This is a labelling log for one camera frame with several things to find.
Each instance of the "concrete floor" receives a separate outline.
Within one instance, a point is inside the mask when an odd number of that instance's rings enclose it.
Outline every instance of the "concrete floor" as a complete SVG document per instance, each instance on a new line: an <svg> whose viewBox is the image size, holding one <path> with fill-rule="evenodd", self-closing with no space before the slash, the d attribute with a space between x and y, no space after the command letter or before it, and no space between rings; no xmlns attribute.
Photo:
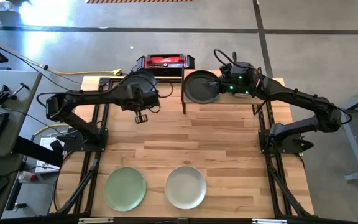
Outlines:
<svg viewBox="0 0 358 224"><path fill-rule="evenodd" d="M0 25L257 28L252 0L161 4L41 0L14 1L14 4L17 6L14 12L0 12ZM358 29L358 0L259 0L259 4L265 29ZM269 34L266 39L273 75L284 78L288 87L317 93L339 106L358 93L358 35ZM239 60L264 68L258 34L0 31L0 41L33 60L66 72L117 68L127 72L141 55L172 52L194 56L197 68L218 68L212 53L215 48L225 52L235 50ZM15 58L9 60L1 66L31 70ZM79 84L47 75L67 88L79 88ZM70 78L82 79L81 76ZM61 89L43 78L38 92L43 91ZM292 107L291 110L294 120L311 116L303 109ZM37 103L33 103L29 113L51 124ZM21 135L29 138L42 127L28 118ZM304 160L316 214L358 221L358 181L344 180L344 175L357 172L358 167L344 132L306 136L315 143L314 148L305 152ZM50 184L23 186L17 202L29 203L29 208L6 212L3 217L45 215L50 191Z"/></svg>

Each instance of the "screw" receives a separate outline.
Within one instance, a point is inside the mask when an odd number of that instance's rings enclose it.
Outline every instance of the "screw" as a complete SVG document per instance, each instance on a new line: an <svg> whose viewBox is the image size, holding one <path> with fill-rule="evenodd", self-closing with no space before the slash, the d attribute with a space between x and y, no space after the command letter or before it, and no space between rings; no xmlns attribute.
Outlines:
<svg viewBox="0 0 358 224"><path fill-rule="evenodd" d="M20 85L21 86L15 92L13 92L12 95L9 95L9 99L15 100L17 98L17 96L16 96L17 93L20 92L23 88L30 90L30 88L28 86L26 86L24 83L20 83Z"/></svg>

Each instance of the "wooden table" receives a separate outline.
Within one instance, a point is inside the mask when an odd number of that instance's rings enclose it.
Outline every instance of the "wooden table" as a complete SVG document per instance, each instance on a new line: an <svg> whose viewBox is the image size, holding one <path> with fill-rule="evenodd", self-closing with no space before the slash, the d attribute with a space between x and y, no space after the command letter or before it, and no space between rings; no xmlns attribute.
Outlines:
<svg viewBox="0 0 358 224"><path fill-rule="evenodd" d="M84 77L82 89L96 90L100 78ZM167 83L159 83L157 88L161 95L170 92ZM173 95L160 99L160 103L158 114L145 112L149 121L144 124L135 124L133 112L122 112L118 106L110 106L108 145L100 161L92 216L273 217L265 157L260 153L257 136L259 119L252 115L251 105L189 104L187 114L183 115L180 83L174 83ZM292 122L288 104L273 102L272 106L277 123ZM79 106L76 114L91 121L93 108ZM73 153L63 165L57 184L58 207L76 189L83 157L83 152ZM283 154L282 157L289 189L302 206L313 213L301 161L294 155ZM183 165L196 167L207 181L205 199L192 210L180 210L165 197L165 179L174 168ZM143 201L129 212L111 209L103 197L109 174L123 166L138 169L147 184ZM278 196L284 210L282 195Z"/></svg>

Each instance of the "white plate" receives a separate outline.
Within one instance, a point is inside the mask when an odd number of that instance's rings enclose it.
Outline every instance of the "white plate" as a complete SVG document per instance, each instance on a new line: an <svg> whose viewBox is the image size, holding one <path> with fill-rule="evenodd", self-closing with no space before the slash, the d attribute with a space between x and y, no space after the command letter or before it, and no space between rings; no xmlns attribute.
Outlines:
<svg viewBox="0 0 358 224"><path fill-rule="evenodd" d="M165 182L165 195L180 209L197 207L204 199L206 181L198 169L182 166L174 169Z"/></svg>

